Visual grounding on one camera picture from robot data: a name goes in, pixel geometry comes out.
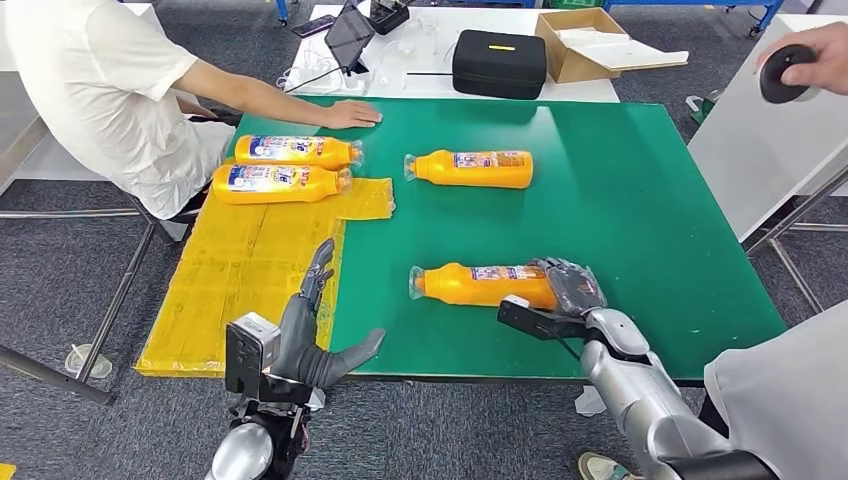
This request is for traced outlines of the person's hand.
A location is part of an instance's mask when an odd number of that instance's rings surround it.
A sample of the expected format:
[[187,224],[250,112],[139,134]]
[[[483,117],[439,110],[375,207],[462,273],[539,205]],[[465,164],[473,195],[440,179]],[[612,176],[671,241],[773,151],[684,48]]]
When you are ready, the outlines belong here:
[[813,63],[790,66],[782,74],[788,86],[809,86],[847,95],[847,24],[834,22],[792,32],[769,45],[758,57],[760,67],[774,52],[787,45],[805,45],[816,52]]

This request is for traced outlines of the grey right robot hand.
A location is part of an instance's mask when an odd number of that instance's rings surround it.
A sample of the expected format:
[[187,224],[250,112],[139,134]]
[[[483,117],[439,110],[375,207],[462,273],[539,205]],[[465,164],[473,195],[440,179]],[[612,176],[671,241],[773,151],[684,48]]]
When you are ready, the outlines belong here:
[[588,266],[557,257],[536,258],[530,261],[530,265],[544,273],[556,301],[552,308],[554,312],[580,318],[589,311],[608,306],[607,298]]

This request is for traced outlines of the person's right hand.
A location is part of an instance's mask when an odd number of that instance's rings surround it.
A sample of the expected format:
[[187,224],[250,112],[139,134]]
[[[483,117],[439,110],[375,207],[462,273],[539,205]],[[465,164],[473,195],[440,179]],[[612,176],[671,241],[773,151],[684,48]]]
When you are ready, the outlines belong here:
[[333,130],[372,128],[382,119],[382,114],[369,103],[342,100],[323,108],[319,125]]

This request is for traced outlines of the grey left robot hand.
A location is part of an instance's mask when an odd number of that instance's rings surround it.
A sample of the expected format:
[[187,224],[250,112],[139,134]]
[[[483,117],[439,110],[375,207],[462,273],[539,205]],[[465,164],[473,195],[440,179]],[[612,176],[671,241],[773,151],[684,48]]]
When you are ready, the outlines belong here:
[[322,295],[334,271],[328,267],[333,259],[335,242],[328,238],[314,253],[300,290],[293,294],[279,324],[279,355],[270,373],[309,387],[326,388],[375,357],[386,332],[377,328],[362,342],[340,352],[330,352],[316,343],[317,317]]

